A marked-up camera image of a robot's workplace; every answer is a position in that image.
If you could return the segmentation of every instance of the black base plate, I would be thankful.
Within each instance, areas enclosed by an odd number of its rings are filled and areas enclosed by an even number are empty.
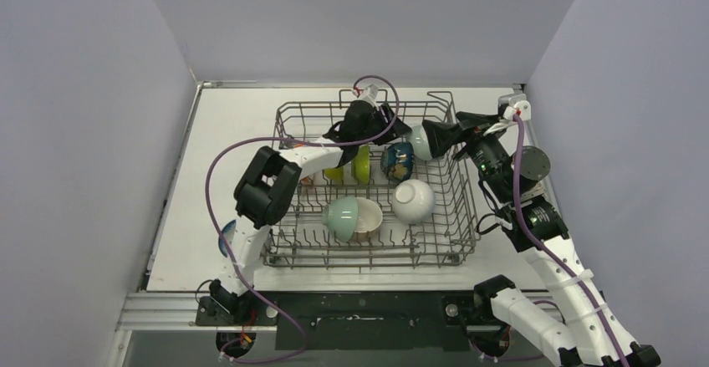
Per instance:
[[[300,293],[263,292],[293,316],[308,334],[308,349],[416,349],[440,348],[469,351],[467,325],[499,325],[483,321],[473,308],[472,291],[459,292],[363,292]],[[201,298],[196,325],[235,325],[228,313],[210,308],[208,296]],[[445,308],[459,307],[459,315],[449,317]],[[266,306],[257,306],[254,325],[277,325],[276,350],[303,346],[303,336],[287,320],[269,319]]]

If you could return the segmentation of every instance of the white enclosure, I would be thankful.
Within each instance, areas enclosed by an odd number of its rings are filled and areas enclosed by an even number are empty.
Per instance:
[[[707,3],[0,0],[0,364],[105,362],[197,82],[332,88],[376,73],[460,88],[459,108],[480,87],[526,84],[535,144],[611,307],[664,365],[704,365]],[[503,254],[498,239],[474,255]],[[533,288],[504,254],[500,272]]]

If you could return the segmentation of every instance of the yellow-green plate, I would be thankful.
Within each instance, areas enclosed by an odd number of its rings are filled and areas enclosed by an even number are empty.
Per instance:
[[[361,185],[370,184],[370,147],[362,145],[357,156],[352,160],[352,177]]]
[[[342,170],[342,166],[339,168],[326,169],[325,177],[327,177],[331,181],[338,181],[341,183],[344,179],[344,171]]]

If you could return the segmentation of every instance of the metal wire basket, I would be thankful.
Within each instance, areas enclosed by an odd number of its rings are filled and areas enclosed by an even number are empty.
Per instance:
[[[386,101],[388,91],[381,91]],[[276,114],[275,135],[300,140],[320,137],[342,120],[348,107],[343,97],[348,95],[352,99],[349,90],[343,89],[337,102],[283,104]],[[413,126],[424,119],[452,122],[454,113],[451,92],[431,91],[425,100],[401,102],[399,117]],[[436,193],[436,206],[431,218],[409,226],[398,221],[391,209],[395,184],[387,181],[379,167],[386,146],[369,147],[369,185],[363,186],[354,179],[331,181],[323,172],[301,181],[288,213],[273,227],[263,248],[264,264],[286,268],[351,267],[361,271],[373,267],[443,267],[463,263],[480,240],[473,229],[477,215],[466,163],[452,161],[450,152],[433,161],[415,160],[411,178],[431,186]],[[328,233],[321,222],[323,208],[343,196],[369,198],[381,207],[384,221],[377,236],[366,242],[341,242]]]

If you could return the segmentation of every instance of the blue patterned bowl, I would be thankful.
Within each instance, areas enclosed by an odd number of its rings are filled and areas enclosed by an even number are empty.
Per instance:
[[[409,180],[414,171],[414,147],[409,142],[390,145],[381,156],[380,167],[394,183]]]

